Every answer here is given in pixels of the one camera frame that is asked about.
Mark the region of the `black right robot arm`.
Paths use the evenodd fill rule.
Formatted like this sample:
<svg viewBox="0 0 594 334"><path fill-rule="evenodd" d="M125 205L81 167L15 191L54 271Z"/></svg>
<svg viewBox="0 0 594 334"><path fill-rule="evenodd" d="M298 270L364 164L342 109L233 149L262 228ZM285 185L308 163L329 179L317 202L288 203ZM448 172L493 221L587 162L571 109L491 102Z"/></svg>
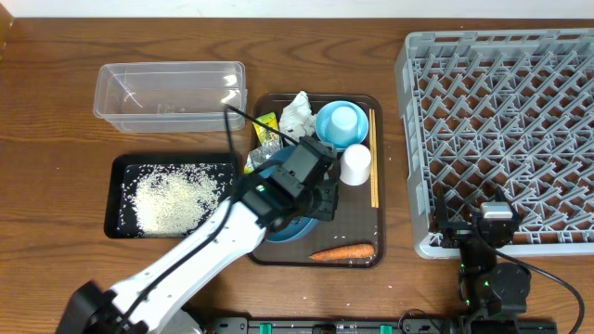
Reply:
<svg viewBox="0 0 594 334"><path fill-rule="evenodd" d="M448 324L448 333L521 332L518 315L527 311L531 274L511 261L500 263L496 254L512 241L521 221L500 189L458 220L449 215L445 194L438 193L431 230L443 236L443 247L459 250L458 295L468 306Z"/></svg>

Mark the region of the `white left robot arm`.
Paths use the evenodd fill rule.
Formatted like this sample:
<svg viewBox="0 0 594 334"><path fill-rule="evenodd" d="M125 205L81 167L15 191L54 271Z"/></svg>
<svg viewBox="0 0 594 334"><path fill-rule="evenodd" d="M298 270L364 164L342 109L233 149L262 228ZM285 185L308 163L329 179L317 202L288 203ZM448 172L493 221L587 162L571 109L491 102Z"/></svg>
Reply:
<svg viewBox="0 0 594 334"><path fill-rule="evenodd" d="M160 333L184 304L265 235L297 216L332 220L338 186L336 148L303 136L268 176L245 174L213 215L155 263L103 291L89 281L68 301L59 333Z"/></svg>

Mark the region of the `orange carrot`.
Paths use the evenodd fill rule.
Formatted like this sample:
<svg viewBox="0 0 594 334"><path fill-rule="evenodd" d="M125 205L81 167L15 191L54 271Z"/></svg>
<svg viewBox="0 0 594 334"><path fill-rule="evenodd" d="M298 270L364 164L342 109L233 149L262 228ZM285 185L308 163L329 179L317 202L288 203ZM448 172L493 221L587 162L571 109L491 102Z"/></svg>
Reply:
<svg viewBox="0 0 594 334"><path fill-rule="evenodd" d="M373 257L375 248L371 244L354 244L313 253L309 258L313 261L327 262Z"/></svg>

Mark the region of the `white napkin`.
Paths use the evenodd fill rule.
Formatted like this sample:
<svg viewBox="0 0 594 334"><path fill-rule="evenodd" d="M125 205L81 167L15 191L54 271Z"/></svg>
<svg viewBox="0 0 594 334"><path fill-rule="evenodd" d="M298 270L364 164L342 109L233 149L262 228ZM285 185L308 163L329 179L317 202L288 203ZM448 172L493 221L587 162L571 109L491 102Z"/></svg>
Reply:
<svg viewBox="0 0 594 334"><path fill-rule="evenodd" d="M282 110L278 123L279 131L298 140L302 136L315 133L316 115L313 113L308 95L301 91L292 102Z"/></svg>

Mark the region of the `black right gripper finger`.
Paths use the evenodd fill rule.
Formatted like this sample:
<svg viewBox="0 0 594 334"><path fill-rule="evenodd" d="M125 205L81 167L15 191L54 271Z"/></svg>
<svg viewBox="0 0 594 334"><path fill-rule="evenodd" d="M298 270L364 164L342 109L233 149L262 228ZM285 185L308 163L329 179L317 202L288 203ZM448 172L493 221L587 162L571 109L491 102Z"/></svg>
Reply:
<svg viewBox="0 0 594 334"><path fill-rule="evenodd" d="M433 229L442 230L449 222L445 194L442 189L437 192L433 214Z"/></svg>
<svg viewBox="0 0 594 334"><path fill-rule="evenodd" d="M496 190L496 194L494 196L494 201L495 202L507 202L509 203L511 210L513 212L513 217L512 218L520 218L521 215L515 210L515 208L512 205L512 202L506 197L506 194L504 192L504 190L500 187Z"/></svg>

